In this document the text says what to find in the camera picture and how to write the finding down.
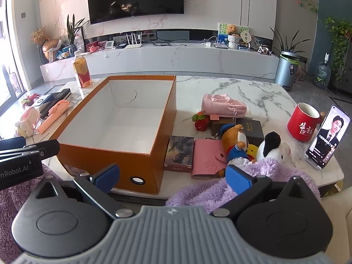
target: trash can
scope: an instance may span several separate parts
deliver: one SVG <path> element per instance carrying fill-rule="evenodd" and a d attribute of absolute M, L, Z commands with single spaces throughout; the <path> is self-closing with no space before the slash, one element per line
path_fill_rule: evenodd
<path fill-rule="evenodd" d="M 277 67 L 275 83 L 290 91 L 295 81 L 300 56 L 293 52 L 281 52 L 279 66 Z"/>

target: marble floor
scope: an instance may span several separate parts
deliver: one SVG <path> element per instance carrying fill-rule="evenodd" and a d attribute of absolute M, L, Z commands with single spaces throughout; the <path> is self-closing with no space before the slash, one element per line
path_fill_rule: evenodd
<path fill-rule="evenodd" d="M 272 82 L 272 80 L 265 78 L 253 78 L 241 75 L 227 75 L 227 74 L 216 74 L 216 73 L 199 73 L 199 72 L 146 72 L 147 75 L 188 75 L 188 76 L 205 76 L 205 77 L 218 77 L 218 78 L 238 78 L 238 79 L 249 79 L 255 81 Z M 107 75 L 94 75 L 93 78 L 102 78 Z M 58 81 L 44 82 L 30 91 L 30 94 L 35 92 L 43 94 L 49 94 L 57 92 L 65 83 L 74 80 L 62 79 Z M 330 106 L 334 103 L 341 107 L 348 115 L 352 116 L 352 95 L 345 95 L 342 93 L 334 94 L 331 91 L 323 91 L 315 87 L 311 81 L 297 81 L 293 89 L 289 92 L 289 95 L 293 98 L 296 103 L 305 102 L 315 107 L 319 112 L 327 112 Z M 15 133 L 14 123 L 19 119 L 23 113 L 22 105 L 20 101 L 15 102 L 3 115 L 0 116 L 0 136 L 4 138 L 11 138 Z M 343 138 L 341 144 L 335 152 L 337 161 L 339 162 L 344 174 L 344 188 L 352 186 L 352 169 L 350 164 L 352 163 L 352 155 L 350 154 L 352 149 L 352 131 L 349 128 L 346 132 L 346 136 Z"/>

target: phone screen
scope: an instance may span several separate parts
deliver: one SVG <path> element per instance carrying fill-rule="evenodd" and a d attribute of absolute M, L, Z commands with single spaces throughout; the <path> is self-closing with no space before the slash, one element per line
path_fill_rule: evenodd
<path fill-rule="evenodd" d="M 351 118 L 336 105 L 332 105 L 318 134 L 306 151 L 308 158 L 322 169 L 341 142 Z"/>

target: beverage bottle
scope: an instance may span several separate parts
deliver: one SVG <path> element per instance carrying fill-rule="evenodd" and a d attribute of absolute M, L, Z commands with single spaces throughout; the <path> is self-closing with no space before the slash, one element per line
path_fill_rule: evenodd
<path fill-rule="evenodd" d="M 327 90 L 331 76 L 331 69 L 328 66 L 329 57 L 330 55 L 326 53 L 324 62 L 319 63 L 314 74 L 314 85 L 323 90 Z"/>
<path fill-rule="evenodd" d="M 76 73 L 76 80 L 80 88 L 87 87 L 92 84 L 90 78 L 87 61 L 84 56 L 80 55 L 81 51 L 75 51 L 75 60 L 73 61 L 73 69 Z"/>

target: dried flower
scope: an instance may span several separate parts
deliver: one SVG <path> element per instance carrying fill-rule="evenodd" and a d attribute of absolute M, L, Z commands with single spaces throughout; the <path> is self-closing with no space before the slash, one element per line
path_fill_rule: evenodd
<path fill-rule="evenodd" d="M 30 107 L 34 104 L 34 102 L 40 97 L 39 93 L 34 93 L 32 95 L 28 95 L 26 98 L 21 100 L 22 107 L 23 109 L 26 109 L 26 107 Z"/>
<path fill-rule="evenodd" d="M 31 34 L 31 39 L 32 39 L 34 44 L 37 44 L 37 45 L 40 45 L 40 46 L 43 45 L 43 43 L 45 43 L 45 40 L 47 39 L 45 27 L 40 28 L 40 29 L 36 29 Z"/>

